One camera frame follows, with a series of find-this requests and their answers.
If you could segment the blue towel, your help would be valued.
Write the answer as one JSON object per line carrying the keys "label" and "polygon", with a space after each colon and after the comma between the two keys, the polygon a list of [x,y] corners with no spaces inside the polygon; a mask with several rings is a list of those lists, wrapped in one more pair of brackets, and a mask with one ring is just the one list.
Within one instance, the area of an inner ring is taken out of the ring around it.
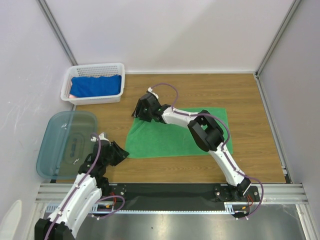
{"label": "blue towel", "polygon": [[121,83],[120,75],[73,77],[69,94],[76,98],[118,95],[121,92]]}

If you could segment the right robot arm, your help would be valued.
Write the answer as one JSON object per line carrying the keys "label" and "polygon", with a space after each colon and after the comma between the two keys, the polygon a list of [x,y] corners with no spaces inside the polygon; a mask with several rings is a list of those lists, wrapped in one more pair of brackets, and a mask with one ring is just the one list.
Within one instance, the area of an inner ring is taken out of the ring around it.
{"label": "right robot arm", "polygon": [[180,110],[169,104],[160,104],[159,97],[152,91],[146,92],[137,101],[132,113],[134,118],[145,122],[152,120],[187,128],[195,141],[195,144],[204,152],[209,153],[222,170],[231,197],[236,201],[242,201],[248,196],[251,180],[239,168],[227,148],[230,133],[224,137],[227,125],[218,117],[211,115],[207,110],[190,112]]}

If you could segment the white perforated plastic basket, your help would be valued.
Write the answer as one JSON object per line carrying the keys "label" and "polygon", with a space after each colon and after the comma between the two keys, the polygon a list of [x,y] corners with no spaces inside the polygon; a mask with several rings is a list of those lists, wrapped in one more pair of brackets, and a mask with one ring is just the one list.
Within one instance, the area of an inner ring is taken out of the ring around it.
{"label": "white perforated plastic basket", "polygon": [[[90,96],[90,97],[70,97],[72,88],[72,78],[74,77],[112,77],[118,75],[121,77],[120,90],[118,94],[106,96]],[[60,91],[62,101],[70,102],[75,106],[94,105],[94,104],[110,104],[118,103],[121,100],[125,88],[125,66],[122,63],[99,63],[85,64],[70,67],[63,80]]]}

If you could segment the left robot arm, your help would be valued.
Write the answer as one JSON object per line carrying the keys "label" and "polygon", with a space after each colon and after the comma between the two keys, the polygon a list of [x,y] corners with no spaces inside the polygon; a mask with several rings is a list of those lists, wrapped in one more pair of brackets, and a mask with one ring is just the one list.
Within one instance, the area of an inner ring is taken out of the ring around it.
{"label": "left robot arm", "polygon": [[36,240],[74,240],[93,206],[111,200],[113,204],[105,215],[94,215],[100,220],[121,210],[125,205],[123,194],[116,195],[104,175],[108,166],[115,167],[129,156],[115,141],[95,139],[91,153],[78,170],[75,182],[60,205],[48,218],[40,218],[34,226]]}

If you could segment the green towel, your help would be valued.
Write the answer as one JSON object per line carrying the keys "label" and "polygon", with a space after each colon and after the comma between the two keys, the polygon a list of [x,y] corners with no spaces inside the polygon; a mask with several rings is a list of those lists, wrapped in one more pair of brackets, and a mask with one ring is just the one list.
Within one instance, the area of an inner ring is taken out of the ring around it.
{"label": "green towel", "polygon": [[131,159],[204,156],[208,153],[195,143],[188,128],[133,119],[125,150]]}

